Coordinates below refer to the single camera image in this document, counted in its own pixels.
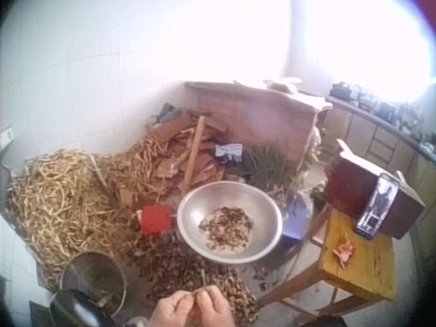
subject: wooden stool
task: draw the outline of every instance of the wooden stool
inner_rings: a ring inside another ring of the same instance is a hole
[[[345,315],[381,300],[394,298],[392,239],[380,233],[373,240],[364,239],[353,232],[355,219],[329,205],[324,207],[303,239],[311,240],[327,220],[326,235],[324,244],[321,245],[322,250],[318,261],[263,296],[260,299],[262,305],[280,302],[300,313],[317,317],[325,314]],[[356,252],[344,270],[332,250],[338,245],[339,239],[343,238],[345,233],[354,244]],[[326,307],[317,310],[309,309],[288,298],[319,281],[325,281],[335,287],[330,304]],[[351,296],[335,302],[338,288],[351,293]]]

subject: metal bucket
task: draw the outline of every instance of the metal bucket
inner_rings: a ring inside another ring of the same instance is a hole
[[[118,264],[104,253],[86,251],[75,256],[65,267],[59,281],[61,290],[79,290],[115,316],[124,304],[127,280]]]

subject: metal bowl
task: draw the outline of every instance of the metal bowl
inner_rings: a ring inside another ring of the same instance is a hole
[[[127,280],[118,264],[97,251],[79,253],[65,267],[59,281],[61,290],[79,290],[94,302],[107,296],[106,312],[114,317],[123,307]]]
[[[216,208],[237,207],[253,220],[252,241],[242,252],[209,249],[198,226]],[[216,182],[188,193],[177,210],[177,224],[189,246],[204,257],[226,264],[244,264],[265,256],[280,239],[282,217],[279,207],[266,193],[238,182]]]

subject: hand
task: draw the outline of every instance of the hand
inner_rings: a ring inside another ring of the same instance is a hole
[[[229,302],[217,286],[208,286],[197,293],[203,327],[235,327]]]
[[[192,293],[178,291],[162,298],[156,306],[147,327],[183,327],[193,306]]]

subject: smartphone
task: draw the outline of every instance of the smartphone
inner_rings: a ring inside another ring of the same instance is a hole
[[[372,240],[386,218],[395,196],[399,190],[398,181],[382,173],[379,176],[374,192],[354,226],[354,232]]]

